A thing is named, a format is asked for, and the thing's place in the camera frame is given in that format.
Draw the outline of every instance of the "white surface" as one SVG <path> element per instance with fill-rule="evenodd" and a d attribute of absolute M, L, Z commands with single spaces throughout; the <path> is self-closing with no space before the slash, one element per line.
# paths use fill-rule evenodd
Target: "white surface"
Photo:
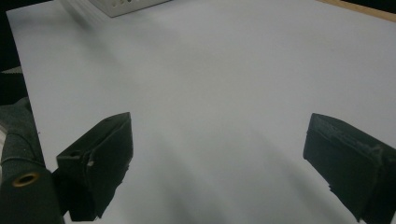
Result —
<path fill-rule="evenodd" d="M 311 113 L 396 147 L 396 26 L 311 0 L 87 1 L 8 12 L 51 170 L 130 111 L 134 158 L 97 223 L 356 223 L 303 160 Z"/>

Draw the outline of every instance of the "dark floor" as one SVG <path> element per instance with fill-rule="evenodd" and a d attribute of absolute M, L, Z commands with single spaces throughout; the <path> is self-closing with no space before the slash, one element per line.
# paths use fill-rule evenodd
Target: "dark floor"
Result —
<path fill-rule="evenodd" d="M 0 105 L 12 105 L 26 97 L 27 90 L 23 74 L 0 73 Z"/>

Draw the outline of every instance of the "white box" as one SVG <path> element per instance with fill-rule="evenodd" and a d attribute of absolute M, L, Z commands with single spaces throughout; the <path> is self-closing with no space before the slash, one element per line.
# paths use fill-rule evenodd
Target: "white box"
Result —
<path fill-rule="evenodd" d="M 167 1 L 170 0 L 90 0 L 92 4 L 105 12 L 109 17 L 116 17 Z"/>

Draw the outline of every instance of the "white paper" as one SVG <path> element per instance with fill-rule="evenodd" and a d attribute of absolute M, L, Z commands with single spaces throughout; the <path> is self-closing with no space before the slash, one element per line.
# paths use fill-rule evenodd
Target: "white paper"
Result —
<path fill-rule="evenodd" d="M 130 111 L 134 158 L 96 223 L 356 223 L 303 159 L 311 113 L 396 147 L 394 23 L 316 1 L 88 1 L 9 11 L 51 170 Z"/>

